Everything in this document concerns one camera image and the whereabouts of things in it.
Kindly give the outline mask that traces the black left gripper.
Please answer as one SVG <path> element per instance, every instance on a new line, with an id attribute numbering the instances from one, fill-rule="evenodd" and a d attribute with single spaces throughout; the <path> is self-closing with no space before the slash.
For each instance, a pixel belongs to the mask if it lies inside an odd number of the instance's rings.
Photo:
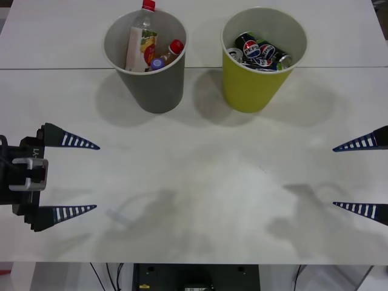
<path id="1" fill-rule="evenodd" d="M 15 215 L 23 216 L 34 232 L 76 218 L 97 205 L 39 206 L 40 192 L 46 183 L 44 149 L 68 147 L 99 150 L 95 143 L 62 128 L 45 123 L 36 137 L 26 137 L 19 146 L 10 146 L 1 135 L 1 204 L 11 205 Z"/>

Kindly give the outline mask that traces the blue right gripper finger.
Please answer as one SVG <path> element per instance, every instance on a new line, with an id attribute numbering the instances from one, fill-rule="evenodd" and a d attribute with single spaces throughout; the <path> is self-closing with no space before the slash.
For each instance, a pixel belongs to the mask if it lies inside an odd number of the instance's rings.
<path id="1" fill-rule="evenodd" d="M 385 125 L 371 133 L 341 144 L 332 150 L 334 152 L 351 152 L 360 150 L 387 150 L 388 126 Z"/>
<path id="2" fill-rule="evenodd" d="M 367 204 L 351 202 L 333 202 L 333 205 L 348 212 L 369 218 L 380 224 L 388 226 L 388 204 Z"/>

